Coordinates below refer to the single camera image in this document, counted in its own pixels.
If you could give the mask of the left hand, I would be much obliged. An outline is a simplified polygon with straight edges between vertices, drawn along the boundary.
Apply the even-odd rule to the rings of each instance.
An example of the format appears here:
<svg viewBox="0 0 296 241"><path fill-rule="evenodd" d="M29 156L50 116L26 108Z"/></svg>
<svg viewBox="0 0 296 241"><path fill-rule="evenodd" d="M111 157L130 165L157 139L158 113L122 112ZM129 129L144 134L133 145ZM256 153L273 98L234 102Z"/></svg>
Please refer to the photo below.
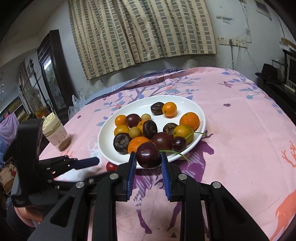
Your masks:
<svg viewBox="0 0 296 241"><path fill-rule="evenodd" d="M14 207L18 217L29 227L37 227L44 219L43 214L34 207Z"/></svg>

